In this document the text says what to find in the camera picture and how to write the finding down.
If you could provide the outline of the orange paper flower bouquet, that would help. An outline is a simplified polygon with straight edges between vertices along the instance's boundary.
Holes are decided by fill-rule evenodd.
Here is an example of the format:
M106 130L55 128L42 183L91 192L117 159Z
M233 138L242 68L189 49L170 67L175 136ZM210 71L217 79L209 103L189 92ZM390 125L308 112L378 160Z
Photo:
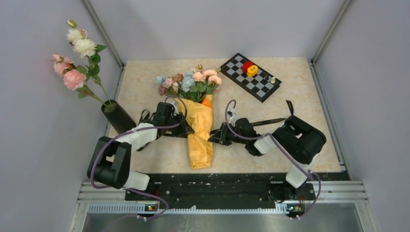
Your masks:
M190 167L202 169L211 166L213 145L208 141L213 126L213 93L222 84L220 68L204 70L201 64L185 74L157 76L160 95L175 95L185 103L188 125L194 130L187 136Z

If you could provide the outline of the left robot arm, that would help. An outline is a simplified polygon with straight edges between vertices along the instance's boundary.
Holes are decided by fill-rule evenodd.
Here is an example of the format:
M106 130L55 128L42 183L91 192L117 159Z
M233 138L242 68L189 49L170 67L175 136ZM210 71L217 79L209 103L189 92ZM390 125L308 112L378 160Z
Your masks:
M156 112L144 110L139 124L114 138L101 137L96 144L88 167L88 178L96 189L136 190L144 200L151 199L155 187L147 174L131 171L131 155L149 143L163 137L184 137L194 133L186 117L188 108L183 101L159 102Z

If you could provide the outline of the black ribbon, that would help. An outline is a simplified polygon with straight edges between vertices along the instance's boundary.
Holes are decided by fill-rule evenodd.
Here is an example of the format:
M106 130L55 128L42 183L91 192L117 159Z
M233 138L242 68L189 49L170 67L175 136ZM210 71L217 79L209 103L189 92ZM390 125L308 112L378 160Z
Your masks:
M293 116L294 114L294 107L293 107L293 103L290 100L286 100L287 106L290 110L290 114ZM147 111L147 115L145 117L143 117L143 114L141 114L139 122L146 122L149 120L150 117L150 113L148 110L144 110L143 112ZM257 122L252 122L251 125L253 126L263 126L263 125L268 125L268 124L274 124L274 123L279 123L282 122L284 120L286 120L287 118L274 118L274 119L269 119L269 120L263 120L263 121L257 121Z

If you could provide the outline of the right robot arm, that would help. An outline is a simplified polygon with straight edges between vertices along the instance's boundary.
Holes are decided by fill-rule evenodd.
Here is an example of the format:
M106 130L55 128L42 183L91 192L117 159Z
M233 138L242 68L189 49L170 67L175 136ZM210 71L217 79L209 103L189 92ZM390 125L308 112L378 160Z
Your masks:
M260 157L274 149L291 162L282 184L271 193L274 201L300 199L303 186L313 180L312 163L327 142L325 135L296 116L259 122L232 118L210 134L209 142L230 146L243 144L252 156Z

